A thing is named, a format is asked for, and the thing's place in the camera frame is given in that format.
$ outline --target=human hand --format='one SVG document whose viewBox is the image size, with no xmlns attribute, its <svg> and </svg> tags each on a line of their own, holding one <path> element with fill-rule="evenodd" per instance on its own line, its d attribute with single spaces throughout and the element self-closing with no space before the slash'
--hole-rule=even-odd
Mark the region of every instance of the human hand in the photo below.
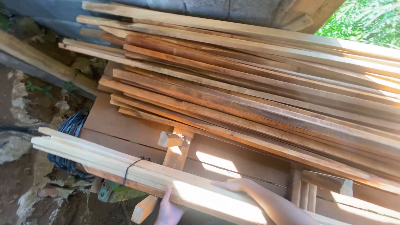
<svg viewBox="0 0 400 225">
<path fill-rule="evenodd" d="M 246 191 L 251 182 L 253 181 L 246 178 L 239 178 L 229 179 L 226 182 L 212 181 L 211 183 L 229 191 Z"/>
<path fill-rule="evenodd" d="M 172 188 L 168 187 L 160 203 L 160 211 L 154 225 L 177 225 L 185 212 L 180 205 L 169 201 Z"/>
</svg>

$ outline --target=stack of lumber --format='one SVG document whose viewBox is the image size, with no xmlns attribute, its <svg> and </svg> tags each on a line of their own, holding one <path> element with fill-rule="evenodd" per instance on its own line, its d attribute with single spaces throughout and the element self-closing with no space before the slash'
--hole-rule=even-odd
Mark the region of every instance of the stack of lumber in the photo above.
<svg viewBox="0 0 400 225">
<path fill-rule="evenodd" d="M 48 136 L 32 138 L 34 148 L 81 163 L 88 172 L 118 183 L 126 177 L 126 186 L 157 197 L 162 197 L 170 186 L 170 201 L 239 225 L 275 224 L 249 196 L 213 186 L 211 180 L 206 178 L 140 160 L 49 128 L 41 127 L 39 132 Z M 346 225 L 315 213 L 307 213 L 323 225 Z"/>
<path fill-rule="evenodd" d="M 400 194 L 400 52 L 345 40 L 156 12 L 83 8 L 123 49 L 60 47 L 125 65 L 103 78 L 119 112 Z"/>
</svg>

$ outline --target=concrete wall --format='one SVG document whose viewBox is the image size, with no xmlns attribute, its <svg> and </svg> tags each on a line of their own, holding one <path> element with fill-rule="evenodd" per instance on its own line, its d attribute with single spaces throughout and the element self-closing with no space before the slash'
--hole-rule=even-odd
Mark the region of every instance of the concrete wall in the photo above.
<svg viewBox="0 0 400 225">
<path fill-rule="evenodd" d="M 40 25 L 61 35 L 93 43 L 105 42 L 80 35 L 81 28 L 95 28 L 75 21 L 78 15 L 116 18 L 82 9 L 81 0 L 0 0 L 10 12 L 31 16 Z M 280 0 L 96 0 L 119 2 L 183 15 L 268 26 Z"/>
</svg>

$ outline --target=green grass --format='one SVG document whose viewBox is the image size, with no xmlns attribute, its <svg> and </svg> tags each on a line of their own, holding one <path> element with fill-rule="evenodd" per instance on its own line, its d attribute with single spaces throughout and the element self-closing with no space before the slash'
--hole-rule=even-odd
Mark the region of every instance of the green grass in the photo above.
<svg viewBox="0 0 400 225">
<path fill-rule="evenodd" d="M 400 1 L 346 0 L 316 35 L 400 49 Z"/>
</svg>

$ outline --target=hand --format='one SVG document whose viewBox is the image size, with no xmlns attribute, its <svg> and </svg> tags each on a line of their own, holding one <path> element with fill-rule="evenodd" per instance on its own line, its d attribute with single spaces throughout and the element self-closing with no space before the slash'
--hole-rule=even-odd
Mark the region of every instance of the hand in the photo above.
<svg viewBox="0 0 400 225">
<path fill-rule="evenodd" d="M 246 178 L 229 179 L 226 182 L 212 181 L 211 183 L 217 187 L 230 191 L 246 191 L 252 180 Z"/>
<path fill-rule="evenodd" d="M 172 189 L 168 187 L 160 203 L 160 211 L 154 225 L 177 225 L 185 212 L 180 205 L 169 201 Z"/>
</svg>

